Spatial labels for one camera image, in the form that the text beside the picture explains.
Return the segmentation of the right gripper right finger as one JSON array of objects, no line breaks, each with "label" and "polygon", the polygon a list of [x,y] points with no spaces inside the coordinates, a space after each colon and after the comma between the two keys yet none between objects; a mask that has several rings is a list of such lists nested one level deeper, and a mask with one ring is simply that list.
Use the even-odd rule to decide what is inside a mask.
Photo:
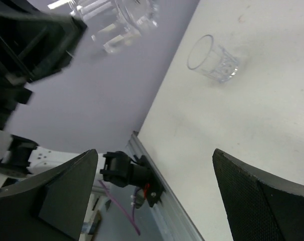
[{"label": "right gripper right finger", "polygon": [[220,149],[212,160],[233,240],[304,240],[304,185]]}]

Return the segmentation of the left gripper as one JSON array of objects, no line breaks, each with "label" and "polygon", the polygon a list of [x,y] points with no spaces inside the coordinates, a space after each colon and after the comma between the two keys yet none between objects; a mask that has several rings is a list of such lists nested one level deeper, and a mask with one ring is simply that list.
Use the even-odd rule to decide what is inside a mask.
[{"label": "left gripper", "polygon": [[44,13],[28,1],[0,1],[0,78],[38,81],[72,62],[86,24]]}]

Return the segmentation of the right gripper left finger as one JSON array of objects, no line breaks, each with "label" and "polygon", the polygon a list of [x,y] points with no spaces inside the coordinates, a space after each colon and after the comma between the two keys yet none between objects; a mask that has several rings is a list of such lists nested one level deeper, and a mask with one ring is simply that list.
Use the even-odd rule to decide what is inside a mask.
[{"label": "right gripper left finger", "polygon": [[97,152],[0,188],[0,240],[79,240]]}]

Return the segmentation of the clear faceted glass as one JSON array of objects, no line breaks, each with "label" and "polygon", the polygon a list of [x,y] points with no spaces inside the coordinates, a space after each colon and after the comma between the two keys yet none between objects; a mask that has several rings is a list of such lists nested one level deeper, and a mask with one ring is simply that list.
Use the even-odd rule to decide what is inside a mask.
[{"label": "clear faceted glass", "polygon": [[226,82],[239,70],[240,61],[223,46],[217,44],[212,35],[202,36],[192,47],[187,68],[218,82]]},{"label": "clear faceted glass", "polygon": [[64,10],[88,27],[93,46],[114,54],[158,26],[159,1],[50,1],[52,11]]}]

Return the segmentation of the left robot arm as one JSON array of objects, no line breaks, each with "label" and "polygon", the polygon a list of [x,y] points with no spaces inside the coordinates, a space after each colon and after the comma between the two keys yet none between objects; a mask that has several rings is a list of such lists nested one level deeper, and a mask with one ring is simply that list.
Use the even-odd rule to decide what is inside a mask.
[{"label": "left robot arm", "polygon": [[53,76],[73,61],[84,34],[83,51],[103,58],[155,28],[158,1],[55,1],[43,12],[29,1],[0,1],[0,174],[23,179],[37,173],[38,144],[5,131],[19,104],[32,92],[27,84]]}]

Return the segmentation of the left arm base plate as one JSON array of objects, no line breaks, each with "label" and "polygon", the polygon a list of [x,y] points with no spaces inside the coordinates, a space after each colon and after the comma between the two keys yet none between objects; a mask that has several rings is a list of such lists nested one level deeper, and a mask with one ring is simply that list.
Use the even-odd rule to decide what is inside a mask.
[{"label": "left arm base plate", "polygon": [[140,158],[134,155],[134,166],[130,185],[143,189],[143,196],[150,207],[161,201],[164,185],[145,155]]}]

